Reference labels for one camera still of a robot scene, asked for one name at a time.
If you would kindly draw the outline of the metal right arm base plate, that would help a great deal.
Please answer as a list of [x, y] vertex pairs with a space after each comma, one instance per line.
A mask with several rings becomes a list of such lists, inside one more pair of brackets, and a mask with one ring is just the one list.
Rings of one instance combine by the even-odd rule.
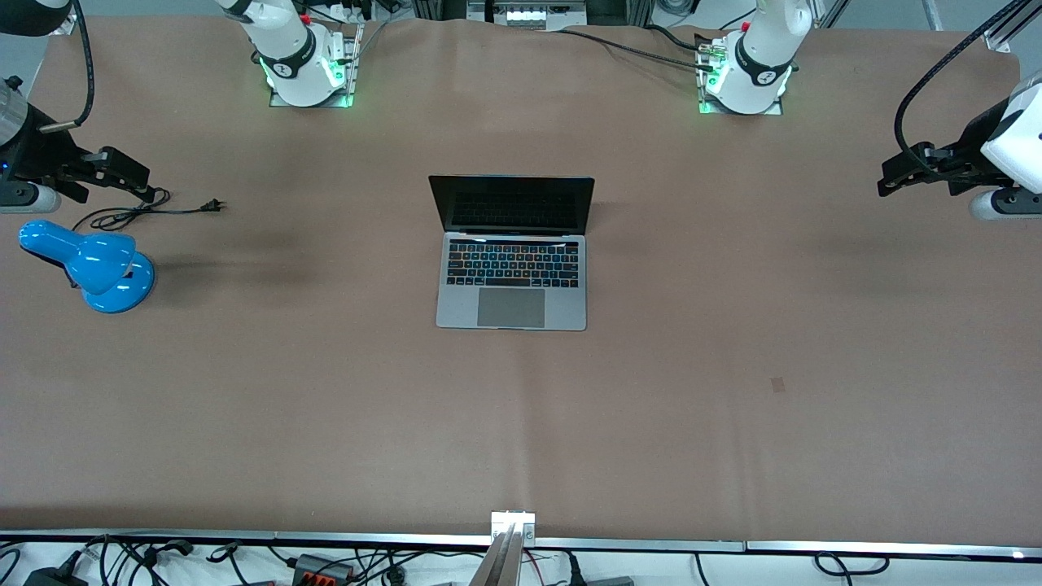
[[347, 108], [354, 100], [365, 24], [354, 24], [346, 33], [325, 25], [308, 25], [313, 43], [300, 59], [263, 59], [265, 81], [270, 88], [269, 107]]

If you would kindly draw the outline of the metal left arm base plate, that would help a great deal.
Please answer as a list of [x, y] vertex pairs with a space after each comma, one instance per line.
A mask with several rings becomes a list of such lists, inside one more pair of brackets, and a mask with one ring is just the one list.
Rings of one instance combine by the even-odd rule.
[[748, 72], [739, 59], [739, 38], [733, 31], [699, 46], [696, 64], [698, 108], [701, 114], [740, 116], [782, 115], [782, 94], [791, 67], [764, 68], [752, 64]]

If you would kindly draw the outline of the white power strip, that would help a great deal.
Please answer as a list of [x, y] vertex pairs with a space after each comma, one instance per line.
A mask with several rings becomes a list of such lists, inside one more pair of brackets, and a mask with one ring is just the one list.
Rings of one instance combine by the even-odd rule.
[[374, 19], [373, 0], [315, 0], [311, 10], [322, 13], [324, 19], [336, 24], [361, 24]]

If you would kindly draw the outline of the black power adapter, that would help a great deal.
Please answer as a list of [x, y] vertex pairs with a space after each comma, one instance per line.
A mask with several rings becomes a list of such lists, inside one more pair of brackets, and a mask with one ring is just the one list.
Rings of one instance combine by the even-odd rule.
[[74, 571], [75, 568], [70, 565], [38, 568], [27, 576], [22, 586], [89, 586], [89, 583], [75, 576]]

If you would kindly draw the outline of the grey electronics box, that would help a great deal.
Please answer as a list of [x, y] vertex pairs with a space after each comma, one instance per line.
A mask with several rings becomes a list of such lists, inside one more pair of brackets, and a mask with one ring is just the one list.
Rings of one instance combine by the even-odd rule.
[[466, 0], [466, 18], [510, 28], [559, 31], [588, 23], [587, 0]]

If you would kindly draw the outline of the blue desk lamp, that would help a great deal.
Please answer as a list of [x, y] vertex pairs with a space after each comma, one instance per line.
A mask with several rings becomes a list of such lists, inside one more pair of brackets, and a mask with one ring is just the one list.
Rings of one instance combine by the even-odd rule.
[[133, 310], [154, 288], [153, 263], [125, 234], [79, 234], [41, 219], [21, 227], [19, 245], [63, 269], [85, 303], [101, 314]]

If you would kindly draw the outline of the silver grey laptop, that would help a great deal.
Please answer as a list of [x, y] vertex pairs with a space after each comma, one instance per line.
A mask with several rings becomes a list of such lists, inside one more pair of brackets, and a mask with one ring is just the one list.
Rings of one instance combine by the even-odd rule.
[[587, 329], [591, 177], [431, 175], [442, 223], [436, 325]]

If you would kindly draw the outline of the aluminium profile bar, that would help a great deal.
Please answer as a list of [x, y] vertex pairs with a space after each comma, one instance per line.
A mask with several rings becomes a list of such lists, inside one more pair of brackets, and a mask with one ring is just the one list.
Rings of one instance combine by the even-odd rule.
[[492, 542], [468, 586], [519, 586], [525, 550], [535, 544], [536, 513], [507, 509], [491, 514]]

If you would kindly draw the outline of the aluminium frame beam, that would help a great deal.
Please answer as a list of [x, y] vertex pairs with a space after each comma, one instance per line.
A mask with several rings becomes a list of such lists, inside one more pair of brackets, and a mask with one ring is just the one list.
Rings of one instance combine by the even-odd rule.
[[1025, 33], [1035, 19], [1042, 16], [1042, 0], [1011, 0], [1002, 18], [987, 27], [983, 34], [987, 48], [992, 51], [1011, 52], [1011, 41]]

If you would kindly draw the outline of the grey orange connector block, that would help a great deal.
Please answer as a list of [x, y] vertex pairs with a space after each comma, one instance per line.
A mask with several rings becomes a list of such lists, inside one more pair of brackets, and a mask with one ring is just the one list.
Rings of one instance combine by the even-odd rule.
[[345, 562], [334, 562], [315, 555], [290, 559], [293, 568], [291, 586], [349, 586], [354, 568]]

